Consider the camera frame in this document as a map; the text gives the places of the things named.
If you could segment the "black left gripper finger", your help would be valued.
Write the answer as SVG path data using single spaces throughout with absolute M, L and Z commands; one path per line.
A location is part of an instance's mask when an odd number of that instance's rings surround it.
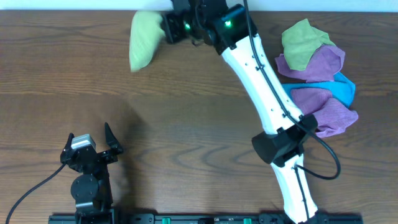
M 106 143 L 110 147 L 110 149 L 115 154 L 122 154 L 124 152 L 124 149 L 122 145 L 119 143 L 119 141 L 116 139 L 115 135 L 113 134 L 107 122 L 105 122 L 104 124 L 104 131 L 105 131 Z
M 63 148 L 62 153 L 60 155 L 61 162 L 67 162 L 73 156 L 74 150 L 72 149 L 72 140 L 74 137 L 75 136 L 73 133 L 69 134 L 67 143 L 66 143 L 65 147 Z

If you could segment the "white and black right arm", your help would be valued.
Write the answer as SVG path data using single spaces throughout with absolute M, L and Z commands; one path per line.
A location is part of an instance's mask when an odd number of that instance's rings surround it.
M 263 132 L 252 138 L 258 156 L 270 164 L 284 199 L 284 212 L 294 223 L 310 223 L 318 208 L 304 172 L 303 142 L 315 127 L 292 102 L 280 84 L 262 47 L 248 9 L 229 7 L 226 1 L 171 0 L 173 9 L 163 15 L 161 27 L 167 42 L 192 38 L 215 48 L 233 69 L 254 103 Z

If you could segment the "light green microfiber cloth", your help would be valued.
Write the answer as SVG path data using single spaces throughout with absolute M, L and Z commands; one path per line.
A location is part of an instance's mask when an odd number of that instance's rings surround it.
M 134 14 L 129 42 L 131 72 L 139 71 L 152 61 L 160 41 L 165 38 L 162 22 L 159 12 L 137 11 Z

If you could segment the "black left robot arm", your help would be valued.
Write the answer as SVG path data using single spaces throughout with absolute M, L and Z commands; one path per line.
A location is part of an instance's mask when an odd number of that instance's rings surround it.
M 112 208 L 108 165 L 117 162 L 124 149 L 108 123 L 104 124 L 104 133 L 108 150 L 96 152 L 96 143 L 89 134 L 76 137 L 71 133 L 60 155 L 63 165 L 80 173 L 70 189 L 75 200 L 76 223 L 116 223 L 117 220 Z

